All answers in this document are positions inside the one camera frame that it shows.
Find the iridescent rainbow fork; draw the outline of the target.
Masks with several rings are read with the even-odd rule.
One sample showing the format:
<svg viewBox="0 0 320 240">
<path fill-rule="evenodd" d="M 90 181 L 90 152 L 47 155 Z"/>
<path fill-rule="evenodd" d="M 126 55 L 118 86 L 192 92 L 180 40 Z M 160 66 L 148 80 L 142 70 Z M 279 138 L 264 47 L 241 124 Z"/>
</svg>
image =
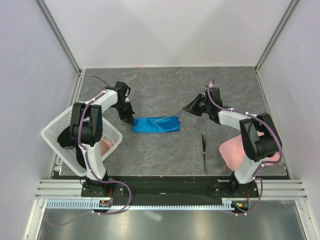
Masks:
<svg viewBox="0 0 320 240">
<path fill-rule="evenodd" d="M 179 112 L 176 112 L 175 114 L 161 117 L 160 119 L 157 119 L 154 122 L 156 123 L 156 122 L 159 122 L 161 120 L 164 120 L 164 119 L 167 119 L 167 118 L 171 118 L 171 117 L 179 117 L 182 113 L 183 113 L 183 110 L 180 110 Z"/>
</svg>

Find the blue cloth napkin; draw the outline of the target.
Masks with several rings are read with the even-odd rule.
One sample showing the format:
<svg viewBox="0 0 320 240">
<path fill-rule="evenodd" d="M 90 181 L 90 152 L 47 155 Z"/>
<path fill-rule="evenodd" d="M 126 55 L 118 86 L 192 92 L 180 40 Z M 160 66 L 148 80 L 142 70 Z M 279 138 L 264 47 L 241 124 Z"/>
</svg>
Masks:
<svg viewBox="0 0 320 240">
<path fill-rule="evenodd" d="M 139 117 L 135 119 L 133 133 L 171 133 L 181 129 L 179 117 L 169 117 L 155 122 L 162 117 Z"/>
</svg>

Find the silver table knife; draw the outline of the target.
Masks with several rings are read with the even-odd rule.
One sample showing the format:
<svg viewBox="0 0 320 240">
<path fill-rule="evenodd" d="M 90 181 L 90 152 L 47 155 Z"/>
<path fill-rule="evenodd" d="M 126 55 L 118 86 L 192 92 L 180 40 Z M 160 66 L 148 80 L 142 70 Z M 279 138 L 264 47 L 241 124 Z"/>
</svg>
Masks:
<svg viewBox="0 0 320 240">
<path fill-rule="evenodd" d="M 207 141 L 205 134 L 202 132 L 201 133 L 201 140 L 202 140 L 202 156 L 203 156 L 203 167 L 204 167 L 204 174 L 206 176 L 209 175 L 209 170 L 207 167 L 207 159 L 206 159 L 206 148 L 207 148 Z"/>
</svg>

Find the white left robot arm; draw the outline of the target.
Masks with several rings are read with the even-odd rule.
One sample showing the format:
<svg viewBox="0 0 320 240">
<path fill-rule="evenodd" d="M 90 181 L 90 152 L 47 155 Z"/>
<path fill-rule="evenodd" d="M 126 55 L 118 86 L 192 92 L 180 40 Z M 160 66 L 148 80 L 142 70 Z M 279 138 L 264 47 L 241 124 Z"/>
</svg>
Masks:
<svg viewBox="0 0 320 240">
<path fill-rule="evenodd" d="M 129 100 L 130 92 L 131 88 L 126 83 L 118 81 L 114 87 L 106 87 L 92 99 L 76 102 L 72 106 L 69 135 L 83 155 L 86 177 L 95 181 L 92 191 L 99 197 L 106 196 L 110 191 L 100 151 L 103 113 L 109 108 L 115 108 L 122 122 L 134 126 L 135 112 Z"/>
</svg>

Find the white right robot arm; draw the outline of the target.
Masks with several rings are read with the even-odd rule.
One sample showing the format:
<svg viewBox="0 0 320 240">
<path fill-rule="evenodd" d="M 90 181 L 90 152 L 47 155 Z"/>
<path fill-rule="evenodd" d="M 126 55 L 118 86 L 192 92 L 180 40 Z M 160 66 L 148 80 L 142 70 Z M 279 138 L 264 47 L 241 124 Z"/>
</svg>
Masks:
<svg viewBox="0 0 320 240">
<path fill-rule="evenodd" d="M 223 106 L 221 99 L 211 94 L 199 94 L 183 110 L 198 117 L 207 114 L 213 122 L 240 132 L 219 147 L 236 179 L 229 184 L 233 196 L 242 196 L 247 191 L 246 184 L 256 179 L 261 168 L 282 161 L 282 143 L 268 113 L 250 114 L 235 110 Z"/>
</svg>

